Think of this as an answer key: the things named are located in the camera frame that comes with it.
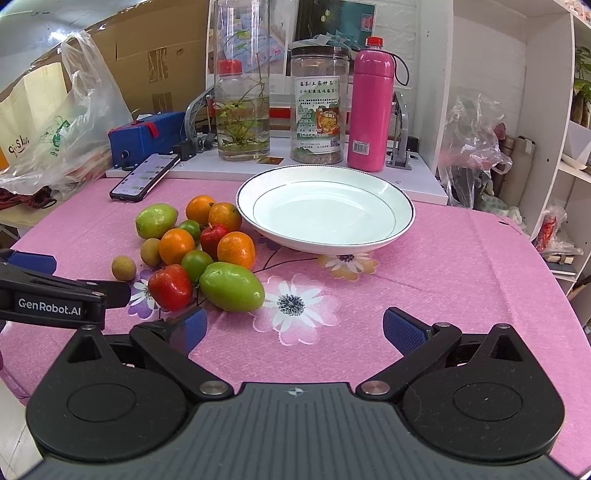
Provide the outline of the red small apple front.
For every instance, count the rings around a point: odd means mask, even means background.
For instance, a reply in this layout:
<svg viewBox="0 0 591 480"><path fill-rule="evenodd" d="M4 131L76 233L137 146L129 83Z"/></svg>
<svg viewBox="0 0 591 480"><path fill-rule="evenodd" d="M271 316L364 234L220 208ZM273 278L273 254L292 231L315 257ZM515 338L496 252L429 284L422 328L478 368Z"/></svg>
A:
<svg viewBox="0 0 591 480"><path fill-rule="evenodd" d="M193 297L193 284L178 264L157 270L148 280L148 291L158 306L167 311L185 308Z"/></svg>

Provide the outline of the red small apple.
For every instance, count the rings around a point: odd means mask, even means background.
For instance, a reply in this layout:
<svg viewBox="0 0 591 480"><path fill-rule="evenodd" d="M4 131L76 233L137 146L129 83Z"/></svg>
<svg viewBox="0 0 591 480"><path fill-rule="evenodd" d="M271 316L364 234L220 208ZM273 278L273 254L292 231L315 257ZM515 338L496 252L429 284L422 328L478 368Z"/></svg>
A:
<svg viewBox="0 0 591 480"><path fill-rule="evenodd" d="M157 270L148 280L148 291L158 306L167 311L185 308L193 297L193 284L178 264Z"/></svg>
<svg viewBox="0 0 591 480"><path fill-rule="evenodd" d="M204 228L200 233L200 246L202 251L211 256L213 261L217 260L217 246L221 239L229 233L224 225L211 225Z"/></svg>

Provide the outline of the large green oval fruit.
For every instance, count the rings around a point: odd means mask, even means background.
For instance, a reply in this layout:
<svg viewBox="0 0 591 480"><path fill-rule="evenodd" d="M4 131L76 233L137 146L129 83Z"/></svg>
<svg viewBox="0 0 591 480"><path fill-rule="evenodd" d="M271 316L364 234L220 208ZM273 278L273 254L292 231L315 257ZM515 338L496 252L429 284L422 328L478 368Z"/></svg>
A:
<svg viewBox="0 0 591 480"><path fill-rule="evenodd" d="M225 312L250 312L263 306L266 299L259 278L249 269L231 263L211 263L198 285L204 297Z"/></svg>

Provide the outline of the tan longan fruit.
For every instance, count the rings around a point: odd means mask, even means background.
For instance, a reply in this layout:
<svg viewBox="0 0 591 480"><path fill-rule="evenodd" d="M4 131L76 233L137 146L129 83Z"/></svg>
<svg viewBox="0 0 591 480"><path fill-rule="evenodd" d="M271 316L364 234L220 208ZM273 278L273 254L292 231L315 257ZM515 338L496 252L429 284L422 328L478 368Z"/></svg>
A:
<svg viewBox="0 0 591 480"><path fill-rule="evenodd" d="M130 282L135 279L136 265L130 257L120 255L112 260L111 272L116 280Z"/></svg>
<svg viewBox="0 0 591 480"><path fill-rule="evenodd" d="M140 247L140 259L149 267L157 267L160 262L159 243L157 238L146 239Z"/></svg>

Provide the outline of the orange tangerine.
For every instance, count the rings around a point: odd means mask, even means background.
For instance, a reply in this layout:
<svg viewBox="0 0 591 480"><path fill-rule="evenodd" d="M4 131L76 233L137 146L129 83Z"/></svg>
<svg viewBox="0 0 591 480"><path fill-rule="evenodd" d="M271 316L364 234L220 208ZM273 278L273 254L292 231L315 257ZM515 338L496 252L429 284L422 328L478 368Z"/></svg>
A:
<svg viewBox="0 0 591 480"><path fill-rule="evenodd" d="M185 208L186 219L195 221L199 225L207 225L209 212L211 212L214 203L214 199L208 195L198 195L192 198Z"/></svg>
<svg viewBox="0 0 591 480"><path fill-rule="evenodd" d="M217 259L250 270L256 264L256 246L248 234L233 231L219 240Z"/></svg>
<svg viewBox="0 0 591 480"><path fill-rule="evenodd" d="M217 202L209 209L207 222L211 226L224 226L228 231L238 231L242 227L242 215L232 203Z"/></svg>
<svg viewBox="0 0 591 480"><path fill-rule="evenodd" d="M180 264L185 254L194 249L192 235L181 228L168 230L158 245L160 259L165 265Z"/></svg>

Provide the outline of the green round apple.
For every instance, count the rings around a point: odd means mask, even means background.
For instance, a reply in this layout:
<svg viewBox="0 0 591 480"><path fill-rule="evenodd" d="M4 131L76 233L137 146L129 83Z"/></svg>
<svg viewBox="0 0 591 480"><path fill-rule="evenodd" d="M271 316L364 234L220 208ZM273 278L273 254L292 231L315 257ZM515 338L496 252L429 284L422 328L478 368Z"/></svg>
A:
<svg viewBox="0 0 591 480"><path fill-rule="evenodd" d="M135 229L144 240L160 239L176 225L178 211L166 203L156 203L144 208L135 218Z"/></svg>

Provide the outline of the small green tomato back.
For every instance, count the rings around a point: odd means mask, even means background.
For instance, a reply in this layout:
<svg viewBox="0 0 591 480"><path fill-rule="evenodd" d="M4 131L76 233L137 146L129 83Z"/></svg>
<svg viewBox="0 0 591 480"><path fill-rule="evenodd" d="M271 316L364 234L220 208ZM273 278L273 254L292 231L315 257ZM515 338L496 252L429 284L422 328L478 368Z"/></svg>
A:
<svg viewBox="0 0 591 480"><path fill-rule="evenodd" d="M196 221L187 219L181 222L178 227L190 234L195 243L199 243L201 229Z"/></svg>

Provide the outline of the black smartphone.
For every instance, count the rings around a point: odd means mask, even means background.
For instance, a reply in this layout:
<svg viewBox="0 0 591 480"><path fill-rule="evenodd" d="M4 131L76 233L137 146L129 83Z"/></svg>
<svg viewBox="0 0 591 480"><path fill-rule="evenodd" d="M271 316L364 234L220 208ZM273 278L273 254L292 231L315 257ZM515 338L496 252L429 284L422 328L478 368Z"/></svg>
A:
<svg viewBox="0 0 591 480"><path fill-rule="evenodd" d="M180 162L177 154L152 154L130 171L110 192L111 200L137 203Z"/></svg>

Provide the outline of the white plastic shopping bag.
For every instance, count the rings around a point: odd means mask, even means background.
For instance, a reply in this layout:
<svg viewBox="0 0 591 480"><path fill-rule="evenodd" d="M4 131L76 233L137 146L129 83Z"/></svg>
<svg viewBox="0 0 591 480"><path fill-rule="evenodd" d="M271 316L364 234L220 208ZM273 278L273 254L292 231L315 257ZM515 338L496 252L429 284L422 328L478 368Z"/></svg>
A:
<svg viewBox="0 0 591 480"><path fill-rule="evenodd" d="M67 196L101 177L112 163L108 133L131 114L102 54L85 31L60 45L71 88L30 140L24 154L1 172L1 188L32 195L48 187Z"/></svg>

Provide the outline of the white ceramic plate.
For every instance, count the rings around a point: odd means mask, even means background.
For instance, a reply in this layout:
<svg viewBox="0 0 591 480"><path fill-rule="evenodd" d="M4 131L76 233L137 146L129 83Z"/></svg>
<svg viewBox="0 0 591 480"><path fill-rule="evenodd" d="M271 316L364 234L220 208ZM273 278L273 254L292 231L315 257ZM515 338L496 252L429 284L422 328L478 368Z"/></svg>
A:
<svg viewBox="0 0 591 480"><path fill-rule="evenodd" d="M413 225L416 208L396 186L365 178L280 180L257 175L238 189L243 220L281 246L322 255L366 253L385 247Z"/></svg>

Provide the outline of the grey metal lever press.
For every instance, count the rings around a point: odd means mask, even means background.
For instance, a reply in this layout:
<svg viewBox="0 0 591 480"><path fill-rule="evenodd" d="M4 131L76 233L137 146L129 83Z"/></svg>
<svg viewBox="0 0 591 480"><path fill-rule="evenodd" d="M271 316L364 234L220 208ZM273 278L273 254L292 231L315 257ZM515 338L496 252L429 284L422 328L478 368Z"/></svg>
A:
<svg viewBox="0 0 591 480"><path fill-rule="evenodd" d="M184 132L197 153L211 150L216 143L214 87L208 87L194 98L185 110Z"/></svg>

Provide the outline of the clear crumpled plastic bag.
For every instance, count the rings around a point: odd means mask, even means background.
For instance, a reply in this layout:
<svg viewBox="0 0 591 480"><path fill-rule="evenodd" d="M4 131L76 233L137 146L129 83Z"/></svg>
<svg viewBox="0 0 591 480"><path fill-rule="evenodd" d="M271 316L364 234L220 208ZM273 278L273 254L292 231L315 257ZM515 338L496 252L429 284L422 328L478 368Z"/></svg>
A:
<svg viewBox="0 0 591 480"><path fill-rule="evenodd" d="M495 132L503 119L500 104L480 91L451 90L437 167L449 205L473 209L492 174L511 170Z"/></svg>

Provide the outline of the red capped plastic bottle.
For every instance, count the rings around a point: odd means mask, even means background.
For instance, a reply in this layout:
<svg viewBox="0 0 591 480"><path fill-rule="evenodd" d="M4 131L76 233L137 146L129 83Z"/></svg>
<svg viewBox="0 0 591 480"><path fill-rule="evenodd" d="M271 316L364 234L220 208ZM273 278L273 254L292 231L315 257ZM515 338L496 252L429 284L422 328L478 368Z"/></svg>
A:
<svg viewBox="0 0 591 480"><path fill-rule="evenodd" d="M239 134L239 98L242 96L242 61L222 59L216 64L214 112L218 147L231 155Z"/></svg>

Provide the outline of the pink thermos bottle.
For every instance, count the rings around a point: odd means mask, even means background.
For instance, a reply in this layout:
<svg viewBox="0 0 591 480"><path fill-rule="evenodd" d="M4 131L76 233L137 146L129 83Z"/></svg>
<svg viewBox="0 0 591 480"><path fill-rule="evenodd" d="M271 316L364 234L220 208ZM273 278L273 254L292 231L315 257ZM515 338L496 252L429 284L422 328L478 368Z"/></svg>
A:
<svg viewBox="0 0 591 480"><path fill-rule="evenodd" d="M384 48L366 47L356 55L349 113L349 168L370 173L385 168L396 73L396 57Z"/></svg>

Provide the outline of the tall glass plant vase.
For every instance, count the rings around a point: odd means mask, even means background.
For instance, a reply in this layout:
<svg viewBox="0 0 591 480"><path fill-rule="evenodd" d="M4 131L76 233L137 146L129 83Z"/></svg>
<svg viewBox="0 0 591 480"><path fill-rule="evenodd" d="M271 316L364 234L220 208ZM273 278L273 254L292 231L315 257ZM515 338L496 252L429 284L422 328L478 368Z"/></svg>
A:
<svg viewBox="0 0 591 480"><path fill-rule="evenodd" d="M213 3L213 87L217 62L242 61L238 145L228 161L259 160L270 152L270 7L266 1Z"/></svg>

